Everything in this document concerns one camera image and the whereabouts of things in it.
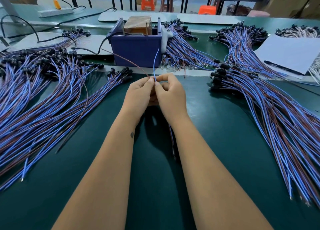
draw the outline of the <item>blue plastic box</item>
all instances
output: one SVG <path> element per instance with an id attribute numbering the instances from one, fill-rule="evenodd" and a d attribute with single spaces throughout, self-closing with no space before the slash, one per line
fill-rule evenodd
<path id="1" fill-rule="evenodd" d="M 158 68 L 161 62 L 161 22 L 158 18 L 158 27 L 152 28 L 152 35 L 123 35 L 123 19 L 120 18 L 116 25 L 107 34 L 114 54 L 118 54 L 140 67 L 153 68 L 154 57 L 155 67 Z M 117 66 L 134 66 L 130 62 L 114 55 Z"/>

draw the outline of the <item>red stool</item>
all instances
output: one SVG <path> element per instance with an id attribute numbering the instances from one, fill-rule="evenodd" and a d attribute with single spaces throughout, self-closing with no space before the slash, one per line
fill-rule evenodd
<path id="1" fill-rule="evenodd" d="M 151 8 L 154 11 L 154 0 L 141 0 L 141 10 L 146 10 L 146 7 Z"/>
<path id="2" fill-rule="evenodd" d="M 217 12 L 217 8 L 211 5 L 201 5 L 198 14 L 199 15 L 215 15 Z"/>

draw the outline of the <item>hand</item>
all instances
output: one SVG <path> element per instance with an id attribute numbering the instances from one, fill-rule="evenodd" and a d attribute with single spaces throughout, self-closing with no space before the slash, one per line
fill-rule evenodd
<path id="1" fill-rule="evenodd" d="M 151 90 L 154 88 L 154 77 L 145 77 L 130 84 L 120 114 L 133 119 L 135 126 L 149 105 Z"/>
<path id="2" fill-rule="evenodd" d="M 156 79 L 155 91 L 157 99 L 167 122 L 174 127 L 179 124 L 181 119 L 189 119 L 186 111 L 186 92 L 174 74 L 162 74 Z M 168 83 L 160 84 L 159 82 L 162 81 L 168 81 Z"/>

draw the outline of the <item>green workbench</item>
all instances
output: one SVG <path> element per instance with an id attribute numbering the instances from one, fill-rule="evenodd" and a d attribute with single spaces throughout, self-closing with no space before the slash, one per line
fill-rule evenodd
<path id="1" fill-rule="evenodd" d="M 249 17 L 239 17 L 239 20 L 265 27 L 271 33 L 293 23 L 320 26 L 319 21 Z M 199 41 L 191 43 L 195 48 L 216 58 L 224 58 L 227 48 L 208 41 L 208 33 L 201 33 L 220 27 L 188 26 L 199 30 L 195 33 Z M 134 74 L 133 77 L 135 81 L 143 75 Z M 106 82 L 106 74 L 95 72 L 90 79 L 95 81 L 88 81 L 87 87 L 92 93 Z M 184 79 L 179 76 L 178 79 L 186 90 L 191 120 L 270 224 L 275 229 L 320 229 L 320 211 L 315 206 L 308 207 L 298 196 L 289 199 L 273 154 L 251 118 L 246 102 L 209 93 L 209 77 Z M 273 83 L 319 115 L 320 99 L 317 95 L 287 82 Z M 52 227 L 96 156 L 122 106 L 128 86 L 123 84 L 112 90 L 58 154 L 54 154 L 54 149 L 50 151 L 23 182 L 17 182 L 0 193 L 1 230 L 46 230 Z M 45 94 L 52 89 L 53 86 L 49 86 Z M 320 92 L 316 87 L 308 89 Z M 158 107 L 146 110 L 135 131 L 126 229 L 195 229 L 182 168 L 171 156 L 168 125 Z"/>

